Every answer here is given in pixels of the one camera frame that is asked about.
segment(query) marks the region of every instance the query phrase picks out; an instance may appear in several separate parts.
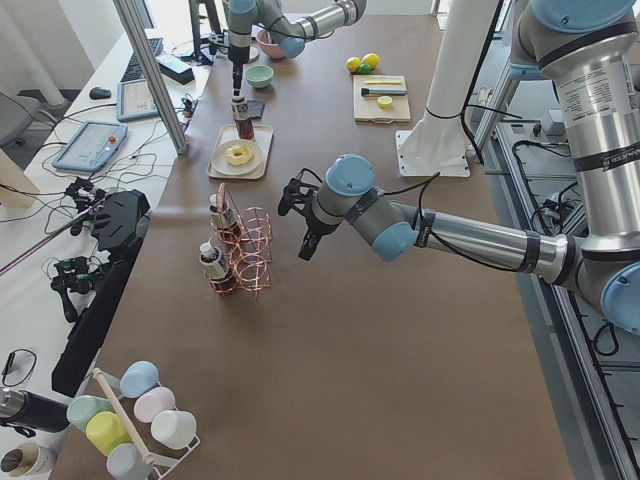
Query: donut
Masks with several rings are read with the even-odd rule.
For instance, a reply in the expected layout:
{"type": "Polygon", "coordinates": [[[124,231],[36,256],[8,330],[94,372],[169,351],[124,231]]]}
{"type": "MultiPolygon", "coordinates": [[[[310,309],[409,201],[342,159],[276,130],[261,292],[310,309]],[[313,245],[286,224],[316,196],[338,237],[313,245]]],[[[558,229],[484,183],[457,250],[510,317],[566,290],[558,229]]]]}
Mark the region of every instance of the donut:
{"type": "Polygon", "coordinates": [[[224,151],[224,157],[227,159],[229,165],[239,167],[246,165],[253,158],[253,152],[249,147],[244,145],[235,144],[231,145],[224,151]]]}

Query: black mouse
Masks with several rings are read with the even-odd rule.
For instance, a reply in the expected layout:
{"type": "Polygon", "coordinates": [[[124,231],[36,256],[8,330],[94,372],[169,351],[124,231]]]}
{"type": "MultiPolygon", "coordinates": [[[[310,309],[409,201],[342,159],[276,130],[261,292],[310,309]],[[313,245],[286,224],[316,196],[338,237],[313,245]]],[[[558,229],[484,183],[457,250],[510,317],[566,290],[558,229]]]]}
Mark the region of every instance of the black mouse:
{"type": "Polygon", "coordinates": [[[111,90],[102,87],[93,87],[89,92],[89,98],[91,100],[102,100],[103,98],[110,98],[111,90]]]}

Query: bowl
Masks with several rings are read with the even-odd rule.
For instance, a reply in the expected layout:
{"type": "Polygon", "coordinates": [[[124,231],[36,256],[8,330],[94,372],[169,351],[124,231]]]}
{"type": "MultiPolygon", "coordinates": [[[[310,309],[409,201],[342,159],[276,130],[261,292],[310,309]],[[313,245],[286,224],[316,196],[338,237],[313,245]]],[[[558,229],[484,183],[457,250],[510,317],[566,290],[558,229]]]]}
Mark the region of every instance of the bowl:
{"type": "Polygon", "coordinates": [[[269,35],[264,28],[260,29],[256,34],[256,41],[258,42],[260,50],[262,50],[268,57],[273,58],[274,60],[286,58],[286,55],[280,49],[280,45],[277,43],[271,43],[271,38],[269,38],[269,35]]]}
{"type": "Polygon", "coordinates": [[[268,87],[273,78],[273,68],[266,65],[254,65],[247,68],[247,71],[244,72],[244,78],[253,88],[268,87]]]}

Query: white desk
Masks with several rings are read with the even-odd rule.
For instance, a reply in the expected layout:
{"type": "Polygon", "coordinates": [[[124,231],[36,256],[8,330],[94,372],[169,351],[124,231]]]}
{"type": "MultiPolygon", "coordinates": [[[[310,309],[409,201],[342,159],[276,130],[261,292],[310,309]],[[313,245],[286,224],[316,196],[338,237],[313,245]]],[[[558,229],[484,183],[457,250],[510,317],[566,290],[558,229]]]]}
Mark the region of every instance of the white desk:
{"type": "MultiPolygon", "coordinates": [[[[167,51],[171,49],[171,45],[167,45],[167,42],[165,42],[165,49],[167,51]]],[[[85,88],[80,92],[76,101],[67,111],[67,115],[88,107],[115,103],[117,84],[129,61],[131,51],[129,41],[123,35],[85,88]],[[106,100],[89,99],[89,91],[95,86],[109,88],[112,91],[112,97],[106,100]]],[[[209,74],[209,67],[194,67],[194,73],[195,81],[184,86],[167,77],[163,77],[166,80],[174,106],[181,106],[181,98],[185,94],[198,98],[202,93],[209,74]]],[[[115,107],[89,110],[73,118],[81,122],[87,120],[115,121],[115,107]]],[[[176,151],[169,136],[162,136],[166,130],[159,120],[160,117],[154,117],[129,123],[127,138],[115,159],[112,159],[96,174],[96,177],[99,177],[113,165],[114,161],[117,161],[117,166],[110,175],[114,178],[105,178],[98,182],[96,186],[107,189],[116,186],[118,178],[121,178],[123,182],[134,180],[132,183],[121,184],[121,187],[126,189],[136,188],[144,192],[152,209],[158,205],[166,183],[166,177],[169,175],[176,159],[176,151]],[[155,156],[143,155],[137,159],[122,159],[136,151],[152,135],[154,138],[160,138],[147,144],[141,153],[155,154],[155,156]],[[148,178],[138,179],[138,177],[130,175],[130,173],[144,175],[149,173],[152,168],[153,176],[148,178]]],[[[46,143],[68,141],[79,126],[80,123],[74,121],[67,120],[62,122],[55,129],[55,133],[49,136],[46,143]]],[[[40,189],[41,193],[63,192],[76,177],[76,175],[56,171],[51,167],[51,156],[59,148],[61,146],[45,147],[38,153],[25,172],[40,189]],[[55,176],[45,168],[55,171],[57,175],[62,175],[62,177],[55,176]]],[[[45,202],[49,202],[59,197],[46,196],[40,198],[45,202]]],[[[63,201],[63,205],[72,206],[73,202],[66,198],[63,201]]],[[[41,206],[42,204],[36,201],[28,210],[0,207],[0,221],[28,216],[36,212],[41,206]]],[[[44,208],[32,218],[0,223],[0,237],[2,238],[0,265],[7,264],[44,237],[44,227],[50,211],[49,208],[44,208]]],[[[61,213],[53,213],[49,229],[52,230],[68,221],[69,217],[61,213]]],[[[48,259],[52,257],[63,259],[79,255],[89,256],[94,252],[95,246],[96,240],[89,235],[87,229],[84,229],[78,237],[72,237],[68,232],[64,232],[16,268],[0,277],[0,304],[3,311],[2,334],[0,335],[0,363],[2,365],[0,367],[4,365],[8,353],[17,348],[28,348],[38,356],[33,375],[16,388],[29,390],[64,403],[70,402],[70,398],[51,390],[51,372],[64,350],[67,343],[67,335],[72,325],[65,320],[60,297],[49,287],[50,280],[43,272],[42,265],[46,264],[48,259]]],[[[91,299],[89,296],[83,297],[77,294],[72,294],[71,298],[78,311],[91,299]]],[[[34,440],[59,451],[62,448],[65,436],[66,431],[61,434],[38,432],[34,440]]],[[[25,440],[13,429],[0,428],[0,457],[25,440]]],[[[0,479],[8,478],[10,477],[7,474],[0,472],[0,479]]]]}

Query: blue framed tablet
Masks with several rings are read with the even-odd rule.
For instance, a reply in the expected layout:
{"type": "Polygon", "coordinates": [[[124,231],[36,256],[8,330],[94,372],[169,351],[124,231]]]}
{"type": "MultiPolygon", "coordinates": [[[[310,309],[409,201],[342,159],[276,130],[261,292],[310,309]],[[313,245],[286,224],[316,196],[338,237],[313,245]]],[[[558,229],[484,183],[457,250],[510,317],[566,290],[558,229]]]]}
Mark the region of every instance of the blue framed tablet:
{"type": "Polygon", "coordinates": [[[118,84],[116,118],[119,122],[131,122],[159,115],[147,80],[142,78],[118,84]]]}
{"type": "Polygon", "coordinates": [[[127,130],[122,123],[85,122],[56,155],[52,165],[61,170],[97,172],[118,151],[127,130]]]}

